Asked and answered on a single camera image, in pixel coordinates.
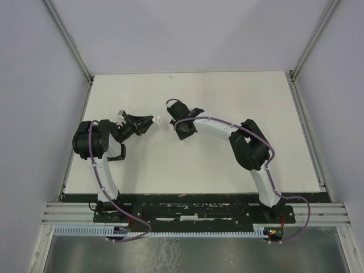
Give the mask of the white round charging case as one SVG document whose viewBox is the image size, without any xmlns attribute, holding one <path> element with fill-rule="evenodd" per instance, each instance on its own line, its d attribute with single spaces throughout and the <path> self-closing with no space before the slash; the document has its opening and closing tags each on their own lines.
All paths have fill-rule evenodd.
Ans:
<svg viewBox="0 0 364 273">
<path fill-rule="evenodd" d="M 162 124 L 162 120 L 159 116 L 153 116 L 152 121 L 153 121 L 153 123 L 157 124 L 158 126 L 160 126 Z"/>
</svg>

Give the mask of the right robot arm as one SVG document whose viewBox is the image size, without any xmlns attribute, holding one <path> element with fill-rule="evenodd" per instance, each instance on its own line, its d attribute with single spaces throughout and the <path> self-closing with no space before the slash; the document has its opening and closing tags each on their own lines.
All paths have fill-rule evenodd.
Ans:
<svg viewBox="0 0 364 273">
<path fill-rule="evenodd" d="M 268 165 L 275 151 L 268 143 L 258 125 L 247 119 L 235 124 L 207 114 L 203 109 L 189 109 L 177 99 L 166 102 L 171 124 L 180 140 L 195 133 L 205 133 L 230 143 L 237 163 L 248 170 L 258 190 L 261 216 L 267 222 L 275 222 L 282 215 L 278 203 L 281 193 L 277 190 Z"/>
</svg>

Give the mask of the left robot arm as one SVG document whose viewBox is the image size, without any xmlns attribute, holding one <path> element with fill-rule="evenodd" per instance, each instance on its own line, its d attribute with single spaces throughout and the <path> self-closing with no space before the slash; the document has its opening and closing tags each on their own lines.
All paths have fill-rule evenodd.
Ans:
<svg viewBox="0 0 364 273">
<path fill-rule="evenodd" d="M 119 196 L 109 163 L 125 160 L 124 142 L 133 135 L 145 134 L 157 122 L 153 115 L 134 116 L 124 110 L 118 113 L 117 118 L 118 122 L 109 119 L 83 121 L 72 139 L 73 151 L 86 162 L 92 173 L 100 202 L 115 201 Z"/>
</svg>

